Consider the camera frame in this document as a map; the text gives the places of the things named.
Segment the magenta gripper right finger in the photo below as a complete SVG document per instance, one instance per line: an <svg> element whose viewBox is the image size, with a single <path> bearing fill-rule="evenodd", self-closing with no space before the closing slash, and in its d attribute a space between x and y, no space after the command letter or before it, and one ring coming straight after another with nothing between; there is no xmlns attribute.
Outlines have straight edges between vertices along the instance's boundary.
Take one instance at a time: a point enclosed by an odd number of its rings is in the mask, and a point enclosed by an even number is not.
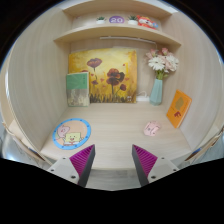
<svg viewBox="0 0 224 224"><path fill-rule="evenodd" d="M170 160L157 157L137 145L132 145L132 157L141 186L178 171L178 167Z"/></svg>

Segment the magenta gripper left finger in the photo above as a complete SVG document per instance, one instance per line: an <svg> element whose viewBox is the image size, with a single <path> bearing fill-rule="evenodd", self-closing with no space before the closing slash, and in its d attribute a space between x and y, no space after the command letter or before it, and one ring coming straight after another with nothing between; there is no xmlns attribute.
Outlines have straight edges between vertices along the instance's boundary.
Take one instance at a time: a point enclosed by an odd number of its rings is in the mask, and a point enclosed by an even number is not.
<svg viewBox="0 0 224 224"><path fill-rule="evenodd" d="M57 160L48 169L48 172L76 185L85 187L90 175L94 157L95 146L91 145L71 157L63 157Z"/></svg>

